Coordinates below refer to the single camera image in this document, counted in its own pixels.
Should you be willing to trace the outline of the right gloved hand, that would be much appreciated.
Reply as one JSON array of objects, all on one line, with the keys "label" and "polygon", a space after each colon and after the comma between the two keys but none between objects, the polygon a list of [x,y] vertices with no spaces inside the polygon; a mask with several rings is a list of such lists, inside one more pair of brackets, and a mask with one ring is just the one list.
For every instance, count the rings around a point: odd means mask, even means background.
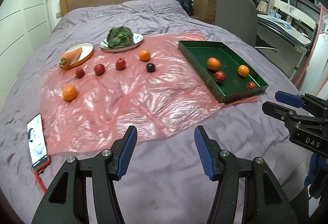
[{"label": "right gloved hand", "polygon": [[315,199],[327,196],[327,158],[312,154],[304,185],[310,187],[310,196]]}]

